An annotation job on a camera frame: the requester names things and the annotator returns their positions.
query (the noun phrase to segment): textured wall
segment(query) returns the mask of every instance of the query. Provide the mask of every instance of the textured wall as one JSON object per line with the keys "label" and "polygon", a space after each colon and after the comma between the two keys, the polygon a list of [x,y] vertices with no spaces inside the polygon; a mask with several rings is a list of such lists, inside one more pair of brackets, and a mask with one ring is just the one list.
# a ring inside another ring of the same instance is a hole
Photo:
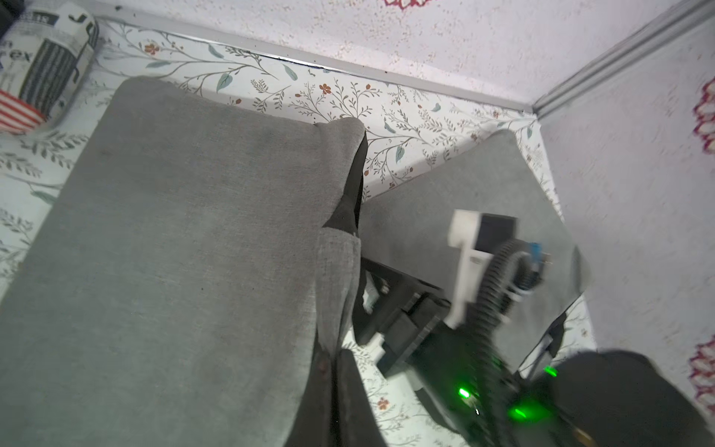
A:
{"label": "textured wall", "polygon": [[596,341],[647,354],[691,397],[689,359],[715,334],[715,154],[693,134],[713,77],[715,19],[542,121],[566,224],[593,267]]}
{"label": "textured wall", "polygon": [[677,0],[432,0],[404,10],[385,0],[117,3],[531,103]]}

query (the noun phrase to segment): cable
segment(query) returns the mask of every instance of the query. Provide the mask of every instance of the cable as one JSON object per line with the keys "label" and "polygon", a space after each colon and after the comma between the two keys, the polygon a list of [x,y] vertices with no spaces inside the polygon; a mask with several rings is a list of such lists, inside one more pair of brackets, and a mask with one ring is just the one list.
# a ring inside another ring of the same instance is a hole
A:
{"label": "cable", "polygon": [[487,447],[516,446],[507,415],[507,393],[503,383],[503,362],[493,343],[493,334],[501,323],[501,310],[511,301],[506,290],[519,272],[531,271],[531,248],[522,240],[502,244],[484,273],[477,299],[467,307],[464,331],[476,362],[470,365],[476,381],[484,417],[479,428]]}

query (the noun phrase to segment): red and white stripes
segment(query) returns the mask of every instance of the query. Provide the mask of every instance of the red and white stripes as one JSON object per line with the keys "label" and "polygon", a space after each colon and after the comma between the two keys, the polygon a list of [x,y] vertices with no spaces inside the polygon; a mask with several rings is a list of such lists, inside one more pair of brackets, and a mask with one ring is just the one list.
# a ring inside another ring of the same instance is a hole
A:
{"label": "red and white stripes", "polygon": [[0,131],[26,134],[45,121],[39,110],[0,90]]}

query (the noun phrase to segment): floral wallpaper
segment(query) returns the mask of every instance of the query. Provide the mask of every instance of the floral wallpaper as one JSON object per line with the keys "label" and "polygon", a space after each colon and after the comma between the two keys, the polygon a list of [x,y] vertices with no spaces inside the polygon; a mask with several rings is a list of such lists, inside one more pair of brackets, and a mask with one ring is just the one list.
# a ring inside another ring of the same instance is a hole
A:
{"label": "floral wallpaper", "polygon": [[[509,129],[516,133],[522,155],[541,187],[560,209],[540,126],[532,114],[163,31],[110,21],[99,21],[99,25],[102,45],[59,125],[26,136],[0,136],[0,296],[21,267],[114,91],[135,76],[164,79],[223,104],[304,122],[359,118],[369,143],[364,200],[448,162],[497,129]],[[382,378],[373,362],[379,351],[377,341],[364,348],[355,346],[350,337],[346,343],[356,354],[389,445],[463,445],[458,436],[426,416],[406,379],[387,382]],[[564,353],[595,346],[583,299],[570,310],[564,344]]]}

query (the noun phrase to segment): baseboard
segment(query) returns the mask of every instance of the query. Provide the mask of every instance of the baseboard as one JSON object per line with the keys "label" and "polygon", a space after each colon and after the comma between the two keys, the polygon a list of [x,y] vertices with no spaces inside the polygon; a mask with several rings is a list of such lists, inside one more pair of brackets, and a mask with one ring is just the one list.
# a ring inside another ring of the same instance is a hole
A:
{"label": "baseboard", "polygon": [[115,6],[95,0],[75,1],[87,8],[87,10],[97,18],[143,26],[144,28],[158,29],[172,34],[190,37],[192,39],[232,45],[238,48],[250,50],[256,54],[261,54],[262,56],[273,57],[289,62],[297,62],[298,64],[310,65],[321,69],[329,69],[334,72],[353,74],[367,79],[389,82],[391,84],[399,84],[412,87],[414,89],[425,90],[427,92],[444,94],[456,98],[468,99],[470,101],[504,107],[506,109],[520,110],[528,113],[532,112],[531,105],[524,104],[522,102],[511,101],[509,99],[472,92],[471,90],[460,89],[457,87],[450,87],[437,82],[425,81],[424,79],[405,76],[404,74],[386,72],[384,70],[374,69],[364,65],[352,64],[350,62],[320,56],[307,51],[248,39],[246,37],[224,33],[222,31],[206,28],[204,26],[191,25],[155,16],[154,14],[137,11],[136,9],[127,8],[125,6]]}
{"label": "baseboard", "polygon": [[713,16],[715,0],[682,1],[541,97],[534,111],[544,118]]}

